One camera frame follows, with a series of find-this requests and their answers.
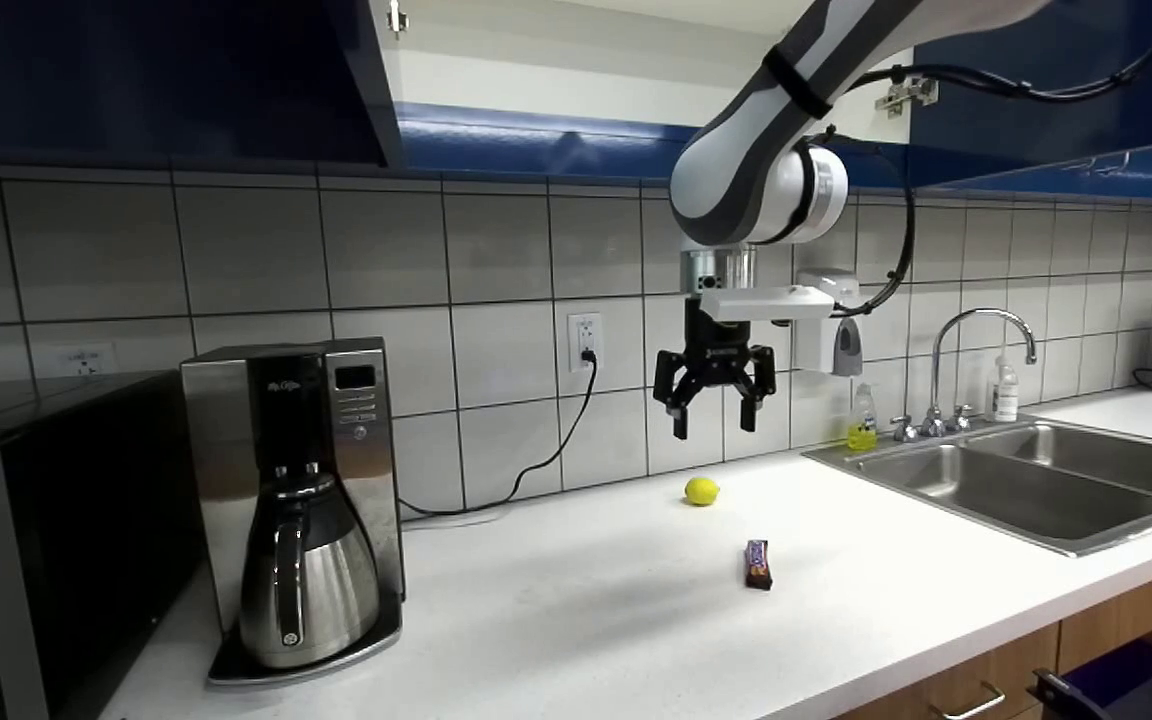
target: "coffee maker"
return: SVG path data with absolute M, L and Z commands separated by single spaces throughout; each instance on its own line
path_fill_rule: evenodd
M 404 549 L 380 341 L 180 367 L 216 611 L 211 683 L 293 679 L 400 633 Z

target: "soap dispenser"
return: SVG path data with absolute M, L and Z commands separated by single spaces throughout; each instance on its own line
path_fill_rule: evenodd
M 873 448 L 879 448 L 873 387 L 853 385 L 847 420 L 845 420 L 845 454 L 873 454 Z
M 999 379 L 991 387 L 991 420 L 1015 423 L 1015 415 L 1020 415 L 1020 379 L 1015 379 L 1015 371 L 1009 367 L 1006 356 L 996 360 L 996 367 L 999 367 Z

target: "sink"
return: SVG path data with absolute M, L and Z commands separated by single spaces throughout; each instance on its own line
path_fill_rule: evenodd
M 1152 491 L 1051 466 L 980 454 L 963 442 L 838 456 L 842 469 L 1057 553 L 1095 553 L 1152 525 Z
M 963 438 L 963 448 L 1015 456 L 1152 491 L 1152 445 L 1130 438 L 1104 438 L 1035 420 L 1015 434 Z
M 815 459 L 1069 557 L 1152 529 L 1152 442 L 1020 420 Z

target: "yellow ball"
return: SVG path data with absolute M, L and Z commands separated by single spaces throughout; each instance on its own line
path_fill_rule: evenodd
M 684 502 L 694 509 L 708 509 L 713 502 L 722 502 L 722 480 L 713 475 L 694 475 L 689 489 L 684 489 Z

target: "power cord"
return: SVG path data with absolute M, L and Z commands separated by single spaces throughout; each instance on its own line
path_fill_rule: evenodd
M 477 503 L 477 509 L 458 509 L 458 514 L 419 509 L 419 503 L 410 503 L 404 495 L 400 495 L 400 503 L 404 503 L 410 514 L 418 514 L 418 518 L 464 518 L 464 514 L 483 514 L 483 509 L 505 509 L 505 503 L 511 503 L 511 502 L 519 495 L 530 474 L 539 474 L 539 469 L 547 469 L 547 466 L 556 466 L 556 459 L 563 456 L 563 448 L 571 445 L 571 438 L 575 438 L 575 428 L 580 428 L 580 420 L 583 420 L 583 414 L 587 414 L 593 387 L 597 387 L 597 379 L 602 379 L 602 356 L 597 356 L 597 353 L 580 353 L 580 360 L 587 365 L 587 385 L 583 385 L 583 402 L 580 402 L 580 414 L 575 414 L 568 438 L 562 442 L 562 448 L 556 448 L 551 456 L 544 456 L 539 466 L 519 469 L 519 475 L 511 480 L 510 495 L 499 495 L 499 502 L 494 502 L 494 503 Z
M 803 143 L 824 143 L 824 149 L 845 149 L 845 143 L 847 143 L 847 149 L 868 149 L 864 141 L 842 138 L 838 128 L 824 128 L 821 138 L 807 138 Z M 898 176 L 902 176 L 902 196 L 906 196 L 906 245 L 902 245 L 902 260 L 898 260 L 898 269 L 888 273 L 888 284 L 885 284 L 873 299 L 864 299 L 864 304 L 856 304 L 856 308 L 838 304 L 842 315 L 873 315 L 878 308 L 885 308 L 885 304 L 902 291 L 902 284 L 906 284 L 906 278 L 907 278 L 907 269 L 913 269 L 913 258 L 917 258 L 919 206 L 917 206 L 917 193 L 913 193 L 907 169 L 898 164 L 898 160 L 888 160 L 888 157 L 878 157 L 878 160 L 893 164 Z
M 898 65 L 898 69 L 864 72 L 853 87 L 879 83 L 879 80 L 902 83 L 907 76 L 930 76 L 930 80 L 958 83 L 968 93 L 1015 97 L 1015 101 L 1031 101 L 1031 105 L 1086 105 L 1086 101 L 1095 101 L 1095 97 L 1107 97 L 1107 93 L 1138 83 L 1147 72 L 1147 65 L 1152 65 L 1152 46 L 1138 59 L 1115 69 L 1112 76 L 1065 83 L 1065 87 L 1031 87 L 1031 80 L 1015 80 L 1015 76 L 999 76 L 999 72 L 985 72 L 985 69 L 963 69 L 963 65 Z

